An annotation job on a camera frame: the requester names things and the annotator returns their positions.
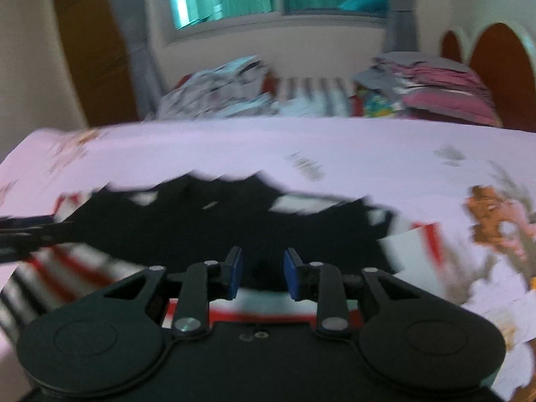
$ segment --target brown arched headboard panel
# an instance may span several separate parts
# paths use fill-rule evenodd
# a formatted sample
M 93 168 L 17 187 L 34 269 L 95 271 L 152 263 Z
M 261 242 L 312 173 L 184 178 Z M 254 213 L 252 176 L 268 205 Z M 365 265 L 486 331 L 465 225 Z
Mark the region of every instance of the brown arched headboard panel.
M 536 82 L 529 55 L 506 24 L 488 27 L 470 62 L 493 93 L 504 128 L 536 132 Z
M 453 31 L 448 31 L 441 41 L 441 56 L 462 63 L 462 48 Z

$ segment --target beige wall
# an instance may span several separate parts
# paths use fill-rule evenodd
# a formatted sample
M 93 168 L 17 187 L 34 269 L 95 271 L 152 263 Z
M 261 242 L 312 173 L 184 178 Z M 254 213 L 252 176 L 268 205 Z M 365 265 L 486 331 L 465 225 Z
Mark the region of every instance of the beige wall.
M 40 127 L 85 125 L 53 0 L 0 0 L 0 160 Z
M 536 0 L 452 0 L 452 26 L 458 30 L 468 58 L 482 31 L 490 24 L 506 22 L 516 32 L 536 38 Z M 534 57 L 534 49 L 527 49 Z
M 157 0 L 148 0 L 153 51 L 168 88 L 184 74 L 210 69 L 241 56 L 259 55 L 280 76 L 344 76 L 367 68 L 381 52 L 384 30 L 367 26 L 285 26 L 229 32 L 166 45 Z M 451 22 L 451 0 L 418 0 L 419 37 L 437 53 Z

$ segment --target window frame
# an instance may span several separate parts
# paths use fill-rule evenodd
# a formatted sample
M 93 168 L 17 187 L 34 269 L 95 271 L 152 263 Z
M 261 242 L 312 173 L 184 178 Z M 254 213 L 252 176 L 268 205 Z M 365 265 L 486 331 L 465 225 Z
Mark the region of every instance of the window frame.
M 167 44 L 185 39 L 213 37 L 228 32 L 249 31 L 254 29 L 307 26 L 343 25 L 385 28 L 387 18 L 373 16 L 366 12 L 335 13 L 336 9 L 319 9 L 298 13 L 286 13 L 284 0 L 275 0 L 275 10 L 270 13 L 223 18 L 182 29 L 175 27 L 170 0 L 152 0 L 156 3 L 158 23 Z

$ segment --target black cloth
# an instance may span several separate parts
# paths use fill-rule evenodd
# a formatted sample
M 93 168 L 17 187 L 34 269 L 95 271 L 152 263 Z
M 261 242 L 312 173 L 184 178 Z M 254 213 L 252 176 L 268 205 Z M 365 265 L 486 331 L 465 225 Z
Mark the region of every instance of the black cloth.
M 344 274 L 364 267 L 393 273 L 378 243 L 392 214 L 370 225 L 370 208 L 361 199 L 309 215 L 273 212 L 283 192 L 260 175 L 205 181 L 188 174 L 144 190 L 158 192 L 146 206 L 132 200 L 138 192 L 105 188 L 96 193 L 68 219 L 76 222 L 79 241 L 115 258 L 163 265 L 171 272 L 222 261 L 239 246 L 245 258 L 242 287 L 261 290 L 287 290 L 282 270 L 287 248 L 295 248 L 305 262 L 331 263 Z

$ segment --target brown wardrobe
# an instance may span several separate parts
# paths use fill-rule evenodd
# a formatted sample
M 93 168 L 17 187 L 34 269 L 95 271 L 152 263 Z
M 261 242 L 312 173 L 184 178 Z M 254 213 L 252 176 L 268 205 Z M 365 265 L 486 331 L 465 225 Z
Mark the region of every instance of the brown wardrobe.
M 138 120 L 125 44 L 108 0 L 54 0 L 63 49 L 90 126 Z

